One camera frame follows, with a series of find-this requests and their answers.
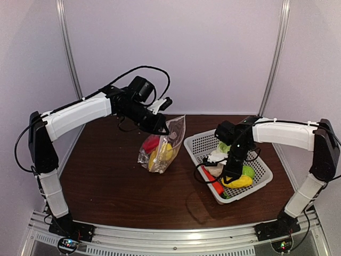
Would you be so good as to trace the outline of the yellow wrinkled squash toy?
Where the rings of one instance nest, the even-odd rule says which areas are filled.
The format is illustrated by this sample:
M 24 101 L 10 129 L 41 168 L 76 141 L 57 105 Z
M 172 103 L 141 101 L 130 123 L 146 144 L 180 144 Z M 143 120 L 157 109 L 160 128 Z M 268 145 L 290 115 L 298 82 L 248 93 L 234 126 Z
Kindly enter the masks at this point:
M 250 177 L 246 175 L 242 175 L 239 179 L 234 180 L 232 183 L 228 185 L 223 185 L 223 186 L 230 188 L 230 189 L 239 189 L 239 188 L 249 187 L 252 184 L 253 184 L 253 180 Z

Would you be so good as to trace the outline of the red pepper toy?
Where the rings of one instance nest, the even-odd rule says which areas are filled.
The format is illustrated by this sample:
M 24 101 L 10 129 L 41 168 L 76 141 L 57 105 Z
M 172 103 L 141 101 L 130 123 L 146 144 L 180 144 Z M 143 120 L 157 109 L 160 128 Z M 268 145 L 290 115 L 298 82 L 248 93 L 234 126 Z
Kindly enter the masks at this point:
M 142 149 L 147 153 L 150 154 L 158 145 L 159 145 L 160 136 L 158 135 L 150 135 L 148 136 L 144 143 L 142 144 Z

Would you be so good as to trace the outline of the green pepper toy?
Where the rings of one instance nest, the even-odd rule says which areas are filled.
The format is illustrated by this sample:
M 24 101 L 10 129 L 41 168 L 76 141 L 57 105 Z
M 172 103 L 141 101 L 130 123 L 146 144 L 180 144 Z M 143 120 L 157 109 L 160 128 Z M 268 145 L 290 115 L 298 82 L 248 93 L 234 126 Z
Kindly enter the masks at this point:
M 255 177 L 255 171 L 252 167 L 244 165 L 242 168 L 242 174 L 250 177 L 251 179 L 254 179 Z

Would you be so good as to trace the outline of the white plastic basket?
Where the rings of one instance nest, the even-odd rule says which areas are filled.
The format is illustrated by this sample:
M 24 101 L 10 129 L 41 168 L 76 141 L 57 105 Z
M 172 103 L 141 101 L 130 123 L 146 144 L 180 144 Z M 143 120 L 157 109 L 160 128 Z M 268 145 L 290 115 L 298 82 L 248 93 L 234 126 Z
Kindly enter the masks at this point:
M 214 133 L 215 130 L 210 130 L 184 139 L 184 146 L 195 165 L 202 163 L 204 158 L 206 158 L 213 150 L 217 149 L 220 141 L 215 138 Z M 225 192 L 231 197 L 230 199 L 223 199 L 219 196 L 211 183 L 207 185 L 219 204 L 229 204 L 240 200 L 263 188 L 272 181 L 273 174 L 271 170 L 264 161 L 257 156 L 256 152 L 253 151 L 248 153 L 248 157 L 247 160 L 244 161 L 244 165 L 252 167 L 255 171 L 255 177 L 251 186 L 239 189 L 230 189 L 223 186 L 221 182 L 218 181 L 224 187 Z

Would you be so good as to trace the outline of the clear dotted zip bag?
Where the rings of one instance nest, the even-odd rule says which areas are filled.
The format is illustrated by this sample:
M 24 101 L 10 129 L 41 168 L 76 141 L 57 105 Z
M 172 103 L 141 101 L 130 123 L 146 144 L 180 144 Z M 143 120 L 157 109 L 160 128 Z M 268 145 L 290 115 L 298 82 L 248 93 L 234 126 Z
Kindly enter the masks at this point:
M 163 174 L 177 157 L 186 132 L 186 116 L 166 122 L 169 135 L 150 135 L 139 150 L 137 162 L 151 173 Z

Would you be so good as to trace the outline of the yellow apple toy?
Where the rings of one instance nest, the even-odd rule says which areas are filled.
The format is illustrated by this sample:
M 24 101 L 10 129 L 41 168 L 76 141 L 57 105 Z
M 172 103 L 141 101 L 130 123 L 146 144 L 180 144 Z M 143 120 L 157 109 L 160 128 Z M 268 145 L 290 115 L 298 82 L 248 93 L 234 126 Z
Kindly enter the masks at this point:
M 170 143 L 164 143 L 159 151 L 159 159 L 161 161 L 169 161 L 173 156 L 173 147 Z

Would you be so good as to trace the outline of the yellow corn toy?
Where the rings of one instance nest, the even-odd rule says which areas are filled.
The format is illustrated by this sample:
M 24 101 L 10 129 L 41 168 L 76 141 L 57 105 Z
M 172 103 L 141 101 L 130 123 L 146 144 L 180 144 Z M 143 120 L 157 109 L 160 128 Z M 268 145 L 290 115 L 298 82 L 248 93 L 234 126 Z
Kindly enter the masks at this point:
M 162 165 L 165 164 L 166 161 L 166 154 L 165 153 L 157 153 L 156 150 L 154 150 L 150 157 L 149 157 L 149 164 L 148 164 L 148 169 L 149 172 L 159 172 L 159 169 L 161 168 Z

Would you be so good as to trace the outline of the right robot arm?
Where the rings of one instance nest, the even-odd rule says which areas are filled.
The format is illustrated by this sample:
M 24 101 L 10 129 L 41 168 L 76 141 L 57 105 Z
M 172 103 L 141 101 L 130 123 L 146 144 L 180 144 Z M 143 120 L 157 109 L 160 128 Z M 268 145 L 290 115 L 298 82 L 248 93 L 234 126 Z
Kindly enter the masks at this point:
M 306 178 L 273 224 L 273 231 L 280 236 L 292 229 L 297 217 L 329 182 L 337 178 L 340 141 L 327 119 L 299 122 L 250 116 L 238 124 L 223 121 L 215 130 L 215 138 L 230 146 L 222 171 L 226 185 L 241 177 L 243 163 L 258 143 L 271 143 L 312 153 L 312 165 Z

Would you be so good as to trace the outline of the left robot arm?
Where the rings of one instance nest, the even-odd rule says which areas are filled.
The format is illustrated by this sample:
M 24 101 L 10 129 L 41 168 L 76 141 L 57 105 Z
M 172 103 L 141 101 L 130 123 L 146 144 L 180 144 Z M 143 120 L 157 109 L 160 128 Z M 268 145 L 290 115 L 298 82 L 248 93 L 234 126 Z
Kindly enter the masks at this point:
M 136 76 L 129 86 L 117 88 L 106 85 L 95 93 L 55 109 L 30 115 L 29 150 L 55 226 L 65 237 L 73 236 L 76 224 L 68 219 L 69 209 L 58 177 L 59 158 L 53 142 L 69 131 L 93 120 L 110 115 L 129 118 L 143 132 L 168 135 L 166 117 L 162 112 L 172 103 L 169 97 L 145 104 L 155 86 L 143 77 Z

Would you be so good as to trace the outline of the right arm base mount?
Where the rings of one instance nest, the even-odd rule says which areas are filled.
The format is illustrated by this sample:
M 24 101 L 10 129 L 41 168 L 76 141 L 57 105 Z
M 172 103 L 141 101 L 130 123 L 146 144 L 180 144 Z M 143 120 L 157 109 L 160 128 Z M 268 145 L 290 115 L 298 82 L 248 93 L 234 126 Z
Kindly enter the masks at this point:
M 299 232 L 301 227 L 297 217 L 293 218 L 282 210 L 278 214 L 277 219 L 259 223 L 254 229 L 257 239 L 259 241 L 265 241 Z

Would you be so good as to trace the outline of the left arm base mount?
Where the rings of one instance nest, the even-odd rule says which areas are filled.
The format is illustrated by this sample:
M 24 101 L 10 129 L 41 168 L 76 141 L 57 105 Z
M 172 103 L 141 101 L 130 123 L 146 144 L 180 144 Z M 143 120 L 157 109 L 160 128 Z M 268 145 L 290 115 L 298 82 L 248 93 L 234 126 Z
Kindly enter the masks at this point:
M 75 241 L 91 242 L 95 227 L 93 225 L 74 222 L 73 220 L 52 220 L 48 231 L 50 233 L 69 237 Z

